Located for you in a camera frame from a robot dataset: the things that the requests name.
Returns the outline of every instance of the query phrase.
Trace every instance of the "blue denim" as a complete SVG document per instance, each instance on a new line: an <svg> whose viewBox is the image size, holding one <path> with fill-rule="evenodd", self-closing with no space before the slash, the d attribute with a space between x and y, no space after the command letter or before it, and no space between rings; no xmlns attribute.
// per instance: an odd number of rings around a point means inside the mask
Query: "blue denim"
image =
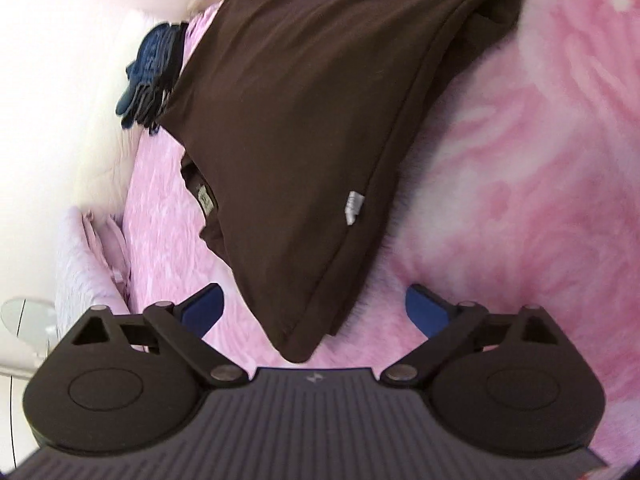
<svg viewBox="0 0 640 480"><path fill-rule="evenodd" d="M129 85L116 105L117 115L129 115L139 86L150 85L167 65L179 25L160 23L145 36L135 61L126 68Z"/></svg>

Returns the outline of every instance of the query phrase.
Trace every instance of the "fluffy pink bedspread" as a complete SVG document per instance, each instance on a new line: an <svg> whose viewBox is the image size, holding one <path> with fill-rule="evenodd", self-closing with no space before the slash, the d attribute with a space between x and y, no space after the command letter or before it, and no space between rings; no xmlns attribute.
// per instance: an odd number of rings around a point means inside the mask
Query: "fluffy pink bedspread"
<svg viewBox="0 0 640 480"><path fill-rule="evenodd" d="M191 24L187 54L213 13ZM178 302L219 282L225 314L205 340L248 370L289 365L198 238L204 219L180 178L181 156L165 132L140 143L124 221L134 306ZM402 171L367 288L306 366L379 372L418 346L424 339L403 304L413 282L497 312L539 303L605 385L594 449L635 460L640 0L526 0L517 32L431 110Z"/></svg>

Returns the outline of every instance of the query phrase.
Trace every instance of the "stack of folded clothes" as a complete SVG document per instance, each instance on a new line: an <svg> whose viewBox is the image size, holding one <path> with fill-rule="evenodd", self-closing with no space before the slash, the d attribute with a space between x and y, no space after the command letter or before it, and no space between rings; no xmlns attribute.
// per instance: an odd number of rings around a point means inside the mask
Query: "stack of folded clothes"
<svg viewBox="0 0 640 480"><path fill-rule="evenodd" d="M160 23L142 40L138 56L126 68L129 85L116 105L124 129L136 122L151 135L158 132L156 118L180 75L187 25Z"/></svg>

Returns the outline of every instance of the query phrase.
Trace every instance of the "pink blanket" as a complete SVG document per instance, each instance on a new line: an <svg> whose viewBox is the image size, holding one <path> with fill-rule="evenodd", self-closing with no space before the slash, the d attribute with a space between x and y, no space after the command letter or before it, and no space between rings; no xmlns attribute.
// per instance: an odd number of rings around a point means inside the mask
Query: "pink blanket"
<svg viewBox="0 0 640 480"><path fill-rule="evenodd" d="M191 24L189 54L214 14ZM238 364L291 366L198 238L181 147L144 136L127 200L134 307L225 291L205 340ZM402 168L366 290L307 367L379 372L424 338L404 312L423 283L496 312L544 305L603 382L594 440L606 460L640 454L640 0L526 0L516 33L457 78Z"/></svg>

